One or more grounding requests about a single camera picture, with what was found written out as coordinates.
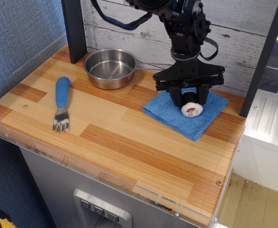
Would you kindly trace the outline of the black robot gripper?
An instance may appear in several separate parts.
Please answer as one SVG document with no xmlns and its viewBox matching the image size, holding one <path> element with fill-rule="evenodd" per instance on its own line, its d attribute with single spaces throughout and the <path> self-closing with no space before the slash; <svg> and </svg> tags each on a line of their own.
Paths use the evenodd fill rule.
<svg viewBox="0 0 278 228">
<path fill-rule="evenodd" d="M 196 87 L 198 103 L 207 102 L 209 89 L 224 84 L 225 67 L 200 60 L 179 61 L 153 75 L 156 90 L 169 92 L 175 106 L 182 106 L 182 89 Z"/>
</svg>

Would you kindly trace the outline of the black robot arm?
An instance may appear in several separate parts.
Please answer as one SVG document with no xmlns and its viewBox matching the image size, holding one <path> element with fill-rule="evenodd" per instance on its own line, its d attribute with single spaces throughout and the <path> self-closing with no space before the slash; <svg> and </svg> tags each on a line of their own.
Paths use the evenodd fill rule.
<svg viewBox="0 0 278 228">
<path fill-rule="evenodd" d="M 207 42 L 218 47 L 207 38 L 210 21 L 203 13 L 199 0 L 130 0 L 130 6 L 157 15 L 164 24 L 171 40 L 171 56 L 175 63 L 154 74 L 156 90 L 165 90 L 177 107 L 189 102 L 204 105 L 209 89 L 224 83 L 225 68 L 201 62 L 201 46 Z"/>
</svg>

